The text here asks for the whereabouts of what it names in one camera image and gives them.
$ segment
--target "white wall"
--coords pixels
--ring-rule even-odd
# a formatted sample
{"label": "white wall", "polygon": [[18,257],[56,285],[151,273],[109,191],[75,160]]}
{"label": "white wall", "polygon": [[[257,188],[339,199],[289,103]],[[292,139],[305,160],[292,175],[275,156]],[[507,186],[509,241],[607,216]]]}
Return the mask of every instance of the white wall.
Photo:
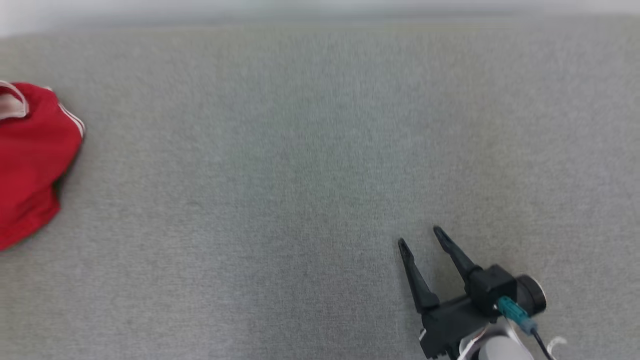
{"label": "white wall", "polygon": [[0,36],[58,28],[453,10],[640,11],[640,0],[0,0]]}

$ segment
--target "red fabric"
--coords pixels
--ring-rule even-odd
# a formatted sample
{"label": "red fabric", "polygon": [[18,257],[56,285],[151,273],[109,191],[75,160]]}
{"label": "red fabric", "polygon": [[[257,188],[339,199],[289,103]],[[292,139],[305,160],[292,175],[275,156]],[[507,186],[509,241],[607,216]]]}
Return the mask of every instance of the red fabric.
{"label": "red fabric", "polygon": [[0,83],[0,96],[22,101],[21,94],[27,113],[0,117],[0,251],[58,212],[52,185],[71,164],[84,133],[84,125],[60,106],[53,91],[26,83],[13,86]]}

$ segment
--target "teal connector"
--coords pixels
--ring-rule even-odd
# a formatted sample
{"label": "teal connector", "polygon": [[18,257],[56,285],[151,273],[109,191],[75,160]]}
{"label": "teal connector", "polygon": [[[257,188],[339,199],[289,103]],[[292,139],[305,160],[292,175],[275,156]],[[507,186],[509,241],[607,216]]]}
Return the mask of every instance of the teal connector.
{"label": "teal connector", "polygon": [[538,324],[531,320],[529,314],[522,309],[510,297],[503,296],[498,299],[498,311],[509,320],[513,320],[526,335],[531,335],[531,331],[538,330]]}

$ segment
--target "gray carpet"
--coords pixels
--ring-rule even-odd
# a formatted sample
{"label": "gray carpet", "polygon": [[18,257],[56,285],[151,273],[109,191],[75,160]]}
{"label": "gray carpet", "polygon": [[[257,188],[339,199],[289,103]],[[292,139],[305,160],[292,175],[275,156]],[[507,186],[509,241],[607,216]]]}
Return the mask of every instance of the gray carpet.
{"label": "gray carpet", "polygon": [[396,240],[458,295],[433,224],[542,283],[558,360],[637,358],[640,19],[77,32],[0,59],[88,131],[62,212],[0,254],[2,359],[421,359]]}

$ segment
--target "white trim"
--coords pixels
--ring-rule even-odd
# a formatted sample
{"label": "white trim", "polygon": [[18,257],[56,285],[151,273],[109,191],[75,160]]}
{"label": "white trim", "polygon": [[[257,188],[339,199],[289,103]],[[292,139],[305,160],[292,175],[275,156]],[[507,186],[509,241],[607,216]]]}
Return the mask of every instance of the white trim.
{"label": "white trim", "polygon": [[74,124],[78,128],[78,131],[80,131],[80,137],[83,138],[84,137],[84,124],[83,124],[82,120],[77,118],[74,114],[70,113],[67,109],[65,109],[65,107],[62,104],[58,103],[58,106],[60,107],[60,110],[62,110],[62,112],[65,113],[65,115],[68,116],[71,119],[71,121],[74,122]]}
{"label": "white trim", "polygon": [[20,90],[18,90],[18,88],[15,87],[13,84],[8,83],[6,81],[2,81],[2,80],[0,80],[0,86],[8,88],[9,90],[15,92],[20,97],[20,102],[22,103],[22,111],[21,112],[9,113],[9,114],[7,114],[5,116],[0,117],[0,120],[7,119],[7,118],[10,118],[10,117],[25,117],[25,116],[27,116],[27,114],[29,113],[29,103],[27,102],[27,99],[24,97],[24,95],[20,92]]}
{"label": "white trim", "polygon": [[67,108],[66,108],[64,105],[60,104],[60,106],[62,107],[62,110],[63,110],[67,115],[69,115],[70,117],[74,118],[74,119],[75,119],[75,120],[80,124],[80,126],[82,126],[82,132],[83,132],[83,134],[84,134],[84,132],[86,131],[86,127],[84,126],[84,122],[83,122],[82,120],[80,120],[77,116],[75,116],[74,114],[72,114],[72,113],[71,113],[71,111],[68,111],[68,110],[67,110]]}

